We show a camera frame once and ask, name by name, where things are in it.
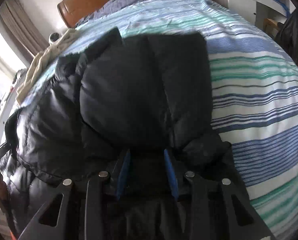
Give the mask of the black puffer jacket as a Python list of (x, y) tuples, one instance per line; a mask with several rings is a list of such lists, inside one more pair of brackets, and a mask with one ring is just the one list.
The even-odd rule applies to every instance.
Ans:
[(232, 179), (248, 193), (232, 146), (212, 129), (206, 41), (199, 33), (121, 37), (105, 33), (58, 60), (53, 78), (6, 123), (10, 152), (3, 204), (19, 237), (65, 179), (77, 186), (83, 239), (87, 182), (130, 153), (124, 190), (105, 208), (108, 239), (186, 239), (164, 152), (207, 180)]

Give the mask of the white window cabinet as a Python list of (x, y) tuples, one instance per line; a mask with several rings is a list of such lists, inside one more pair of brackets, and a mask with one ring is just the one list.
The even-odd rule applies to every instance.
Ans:
[(8, 118), (18, 108), (16, 102), (17, 89), (25, 80), (27, 69), (21, 69), (14, 77), (13, 83), (10, 85), (8, 93), (5, 94), (0, 103), (0, 145), (5, 141), (5, 124)]

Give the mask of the striped bed duvet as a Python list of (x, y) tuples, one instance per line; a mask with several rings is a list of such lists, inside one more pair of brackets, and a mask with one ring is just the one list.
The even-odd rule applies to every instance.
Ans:
[[(206, 41), (211, 126), (232, 146), (249, 201), (274, 239), (298, 239), (298, 67), (263, 31), (211, 0), (149, 0), (91, 20), (47, 66), (105, 33), (121, 37), (199, 33)], [(26, 98), (28, 106), (38, 95)]]

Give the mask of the cream fleece garment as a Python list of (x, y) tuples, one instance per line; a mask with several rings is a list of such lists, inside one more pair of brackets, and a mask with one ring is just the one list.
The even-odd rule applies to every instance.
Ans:
[(73, 28), (68, 29), (57, 41), (49, 45), (44, 51), (40, 51), (34, 57), (26, 73), (24, 82), (16, 90), (16, 101), (21, 105), (25, 97), (35, 85), (42, 72), (48, 64), (65, 51), (73, 42), (77, 40), (79, 31)]

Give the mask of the wooden chair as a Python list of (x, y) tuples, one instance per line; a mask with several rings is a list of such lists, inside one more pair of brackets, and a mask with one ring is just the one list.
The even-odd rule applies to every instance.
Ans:
[(271, 18), (265, 18), (263, 21), (263, 32), (271, 38), (275, 38), (280, 29), (282, 29), (283, 25), (283, 23), (277, 22)]

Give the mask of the dark jacket on chair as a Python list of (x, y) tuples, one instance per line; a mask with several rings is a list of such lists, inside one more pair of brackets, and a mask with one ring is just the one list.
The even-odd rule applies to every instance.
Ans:
[(288, 17), (274, 40), (298, 64), (298, 8)]

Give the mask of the beige curtain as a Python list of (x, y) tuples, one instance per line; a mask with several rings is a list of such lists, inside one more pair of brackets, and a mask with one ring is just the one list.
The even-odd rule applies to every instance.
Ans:
[(18, 50), (23, 52), (29, 61), (49, 46), (18, 0), (3, 1), (0, 6), (0, 20)]

